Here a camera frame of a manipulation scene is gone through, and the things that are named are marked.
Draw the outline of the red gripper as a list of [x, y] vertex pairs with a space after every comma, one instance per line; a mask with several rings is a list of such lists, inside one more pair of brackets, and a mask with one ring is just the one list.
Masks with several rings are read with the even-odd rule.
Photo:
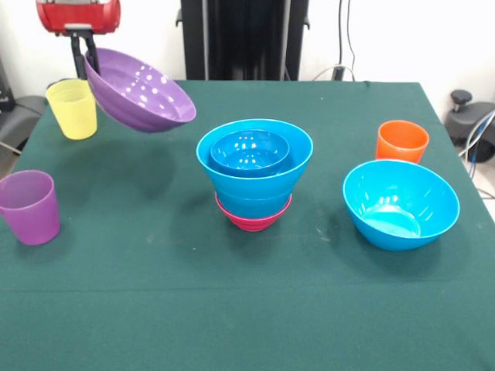
[[[69, 31], [89, 30], [93, 34], [113, 33], [120, 24], [121, 3], [111, 1], [36, 1], [36, 11], [43, 27], [51, 33], [67, 35]], [[84, 38], [87, 60], [99, 74], [100, 67], [94, 37]], [[84, 56], [80, 51], [80, 37], [70, 36], [71, 51], [77, 78], [86, 80]]]

